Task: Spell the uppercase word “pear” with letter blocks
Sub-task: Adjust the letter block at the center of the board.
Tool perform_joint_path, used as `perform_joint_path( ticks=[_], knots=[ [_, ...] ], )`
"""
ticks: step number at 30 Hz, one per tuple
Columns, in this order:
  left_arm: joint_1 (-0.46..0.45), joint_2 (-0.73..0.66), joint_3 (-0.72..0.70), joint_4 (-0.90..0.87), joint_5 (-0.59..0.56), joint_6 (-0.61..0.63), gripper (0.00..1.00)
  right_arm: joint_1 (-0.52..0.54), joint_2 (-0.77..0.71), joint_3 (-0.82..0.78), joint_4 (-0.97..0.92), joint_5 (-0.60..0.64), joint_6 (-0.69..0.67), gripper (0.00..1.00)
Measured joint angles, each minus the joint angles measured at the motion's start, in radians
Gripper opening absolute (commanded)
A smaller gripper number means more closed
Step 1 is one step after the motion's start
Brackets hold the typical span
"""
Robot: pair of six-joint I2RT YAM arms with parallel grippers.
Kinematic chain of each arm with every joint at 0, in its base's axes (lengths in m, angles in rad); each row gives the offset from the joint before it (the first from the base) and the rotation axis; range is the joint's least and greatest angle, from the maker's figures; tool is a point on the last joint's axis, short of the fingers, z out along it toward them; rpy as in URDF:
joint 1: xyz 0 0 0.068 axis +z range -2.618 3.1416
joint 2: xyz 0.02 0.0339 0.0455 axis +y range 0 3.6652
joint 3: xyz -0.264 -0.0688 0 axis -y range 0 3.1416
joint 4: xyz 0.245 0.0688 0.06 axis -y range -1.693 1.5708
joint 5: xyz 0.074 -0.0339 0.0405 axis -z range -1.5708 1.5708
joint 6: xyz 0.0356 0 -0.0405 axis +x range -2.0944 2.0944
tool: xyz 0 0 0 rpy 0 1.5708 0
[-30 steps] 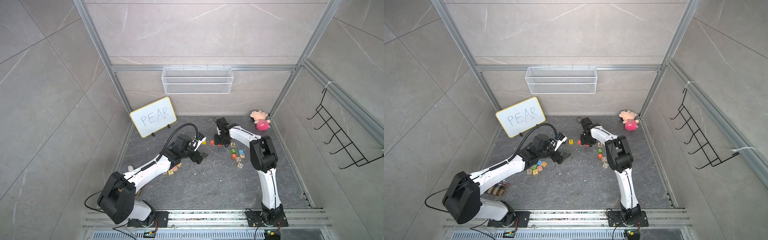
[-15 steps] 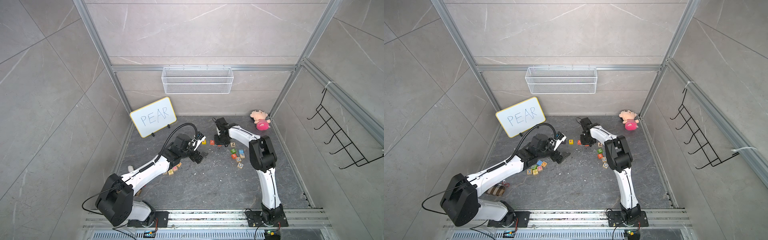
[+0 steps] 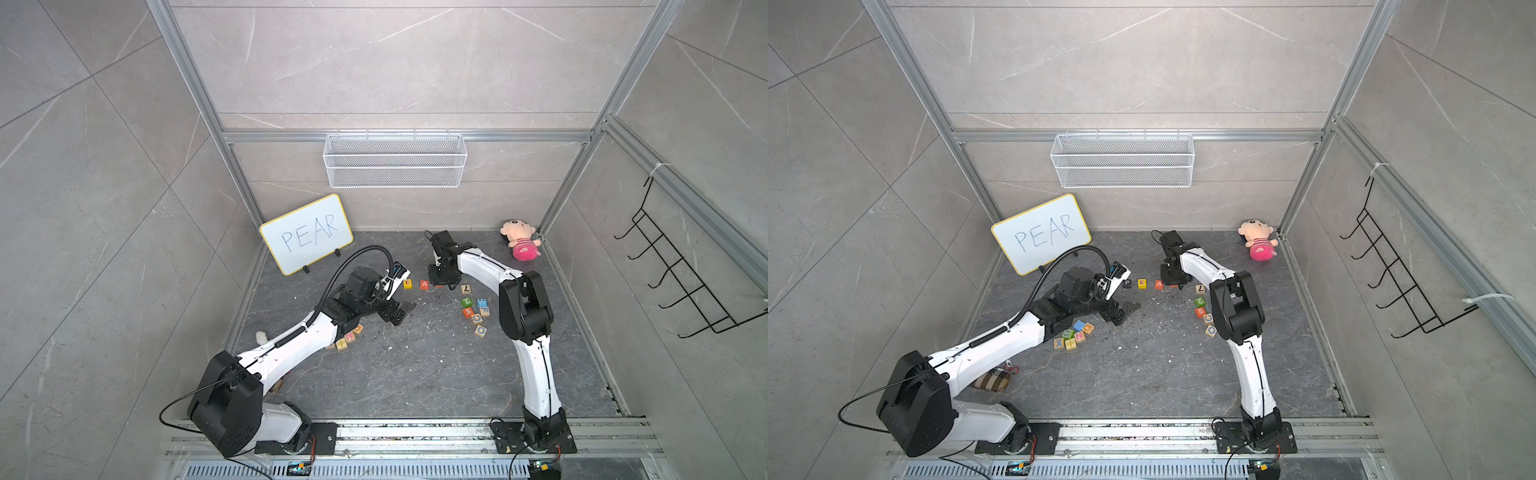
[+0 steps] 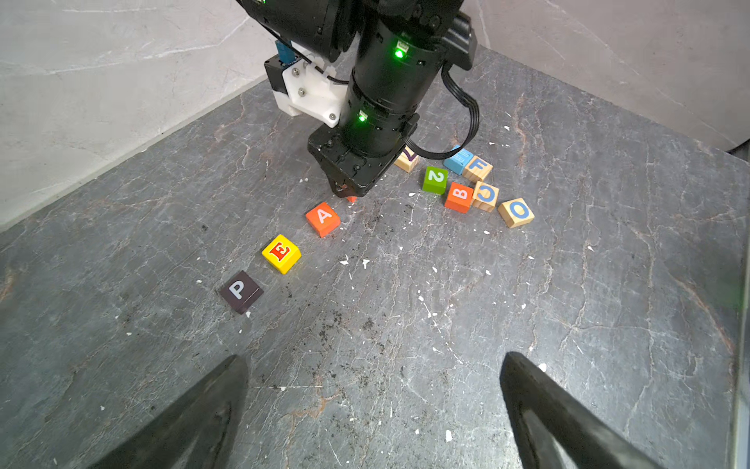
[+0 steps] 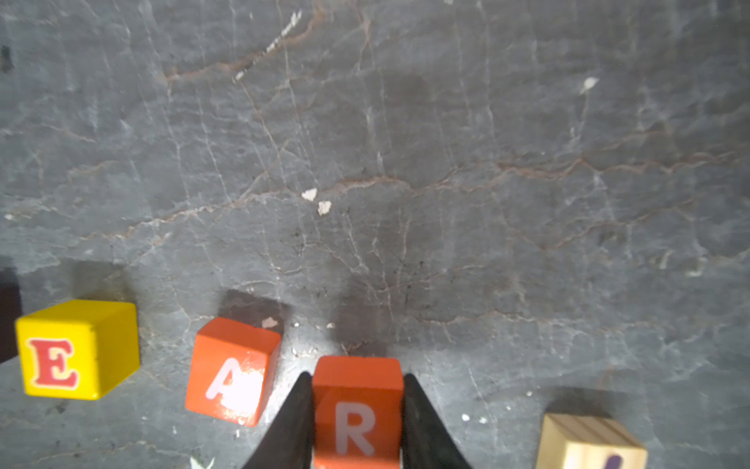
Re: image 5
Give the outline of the red letter block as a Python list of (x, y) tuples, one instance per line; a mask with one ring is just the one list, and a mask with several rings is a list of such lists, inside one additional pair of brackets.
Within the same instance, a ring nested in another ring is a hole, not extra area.
[(185, 407), (241, 426), (256, 426), (271, 391), (282, 336), (216, 318), (195, 338)]
[(312, 390), (316, 468), (400, 467), (404, 375), (397, 360), (322, 357)]

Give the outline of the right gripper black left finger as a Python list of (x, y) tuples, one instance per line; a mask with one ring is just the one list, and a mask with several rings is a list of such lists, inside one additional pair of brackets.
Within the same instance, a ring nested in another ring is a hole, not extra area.
[(243, 469), (310, 469), (314, 448), (313, 377), (302, 372)]

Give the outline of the dark P letter block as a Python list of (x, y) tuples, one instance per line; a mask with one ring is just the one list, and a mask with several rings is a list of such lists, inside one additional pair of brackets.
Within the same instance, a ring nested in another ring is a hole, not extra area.
[(1, 283), (0, 288), (0, 362), (5, 363), (19, 354), (16, 326), (23, 314), (21, 293), (17, 283)]

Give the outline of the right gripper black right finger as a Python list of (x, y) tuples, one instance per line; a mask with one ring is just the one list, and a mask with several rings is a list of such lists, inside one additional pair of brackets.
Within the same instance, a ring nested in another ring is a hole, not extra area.
[(402, 467), (406, 469), (471, 468), (443, 425), (416, 376), (411, 373), (404, 377)]

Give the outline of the yellow letter block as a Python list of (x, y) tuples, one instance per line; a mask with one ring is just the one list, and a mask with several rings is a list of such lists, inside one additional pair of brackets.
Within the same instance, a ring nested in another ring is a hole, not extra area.
[(140, 368), (133, 303), (70, 300), (16, 320), (25, 394), (95, 401)]

